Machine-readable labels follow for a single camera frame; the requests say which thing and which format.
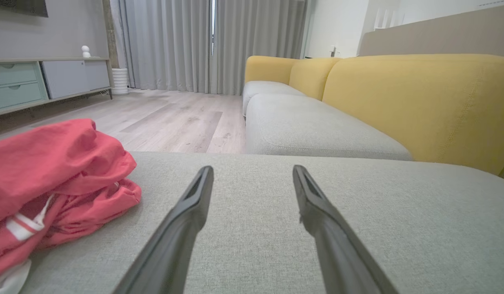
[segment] gray curtain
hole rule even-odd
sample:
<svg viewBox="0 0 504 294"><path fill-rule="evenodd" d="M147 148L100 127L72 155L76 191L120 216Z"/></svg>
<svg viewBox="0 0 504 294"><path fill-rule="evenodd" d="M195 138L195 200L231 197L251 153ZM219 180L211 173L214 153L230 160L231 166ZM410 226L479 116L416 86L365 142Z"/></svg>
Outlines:
<svg viewBox="0 0 504 294"><path fill-rule="evenodd" d="M252 55L300 58L305 0L216 0L211 93L241 95Z"/></svg>
<svg viewBox="0 0 504 294"><path fill-rule="evenodd" d="M118 52L118 62L120 69L125 69L127 67L127 60L125 58L125 48L123 45L123 30L121 29L120 0L110 0L110 8L114 24L114 37L116 41L116 51Z"/></svg>
<svg viewBox="0 0 504 294"><path fill-rule="evenodd" d="M211 1L120 0L131 87L209 92Z"/></svg>

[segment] folded red shirt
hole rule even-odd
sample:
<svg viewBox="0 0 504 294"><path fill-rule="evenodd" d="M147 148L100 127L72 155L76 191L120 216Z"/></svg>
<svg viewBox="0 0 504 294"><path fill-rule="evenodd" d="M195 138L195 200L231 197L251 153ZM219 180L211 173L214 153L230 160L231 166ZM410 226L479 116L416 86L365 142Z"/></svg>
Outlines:
<svg viewBox="0 0 504 294"><path fill-rule="evenodd" d="M0 274L36 248L86 236L141 198L121 143L90 119L0 141Z"/></svg>

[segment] wall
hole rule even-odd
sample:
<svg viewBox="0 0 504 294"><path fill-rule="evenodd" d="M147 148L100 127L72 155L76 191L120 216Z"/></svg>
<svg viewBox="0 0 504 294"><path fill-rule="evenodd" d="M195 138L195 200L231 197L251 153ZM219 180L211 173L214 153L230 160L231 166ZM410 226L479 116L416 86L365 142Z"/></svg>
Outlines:
<svg viewBox="0 0 504 294"><path fill-rule="evenodd" d="M504 2L499 2L479 7L489 2L498 0L401 0L400 12L405 14L403 24L409 24L504 5Z"/></svg>
<svg viewBox="0 0 504 294"><path fill-rule="evenodd" d="M49 18L0 10L0 59L82 56L107 58L107 33L100 0L46 0Z"/></svg>
<svg viewBox="0 0 504 294"><path fill-rule="evenodd" d="M385 11L386 9L390 11L398 11L400 3L401 0L369 0L368 8L366 9L366 16L364 17L364 25L362 26L361 39L359 43L362 43L362 37L364 36L365 33L373 31L373 28L375 26L375 19L377 18L377 12L379 12L379 9L381 10L380 12L381 17L379 22L382 23L384 19L383 11Z"/></svg>
<svg viewBox="0 0 504 294"><path fill-rule="evenodd" d="M336 57L355 56L367 8L368 0L316 0L306 56L330 57L332 45Z"/></svg>

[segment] television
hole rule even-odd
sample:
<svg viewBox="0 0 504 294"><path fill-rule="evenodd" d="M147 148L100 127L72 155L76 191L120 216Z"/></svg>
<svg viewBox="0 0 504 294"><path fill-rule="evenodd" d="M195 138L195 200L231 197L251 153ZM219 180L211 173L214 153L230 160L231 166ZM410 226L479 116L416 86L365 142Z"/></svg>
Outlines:
<svg viewBox="0 0 504 294"><path fill-rule="evenodd" d="M0 0L0 9L27 15L49 17L45 0Z"/></svg>

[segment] wooden floor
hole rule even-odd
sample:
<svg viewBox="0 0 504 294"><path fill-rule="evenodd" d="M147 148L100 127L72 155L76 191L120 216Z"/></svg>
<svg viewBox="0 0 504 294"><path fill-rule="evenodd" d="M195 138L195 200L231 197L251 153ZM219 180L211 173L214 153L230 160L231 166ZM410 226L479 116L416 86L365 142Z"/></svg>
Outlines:
<svg viewBox="0 0 504 294"><path fill-rule="evenodd" d="M240 96L160 90L97 95L0 117L0 140L68 119L90 118L127 151L244 153Z"/></svg>

